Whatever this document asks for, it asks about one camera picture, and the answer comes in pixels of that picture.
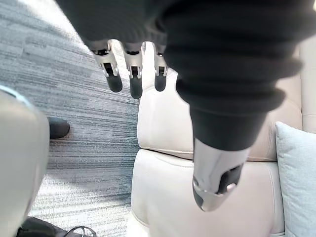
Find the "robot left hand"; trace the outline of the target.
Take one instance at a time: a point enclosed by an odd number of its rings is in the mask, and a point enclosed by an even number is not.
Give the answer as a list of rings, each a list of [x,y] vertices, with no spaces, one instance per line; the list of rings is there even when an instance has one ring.
[[[178,74],[193,127],[193,193],[205,212],[237,186],[279,79],[299,73],[299,43],[316,32],[312,0],[60,0],[90,50],[153,42]]]

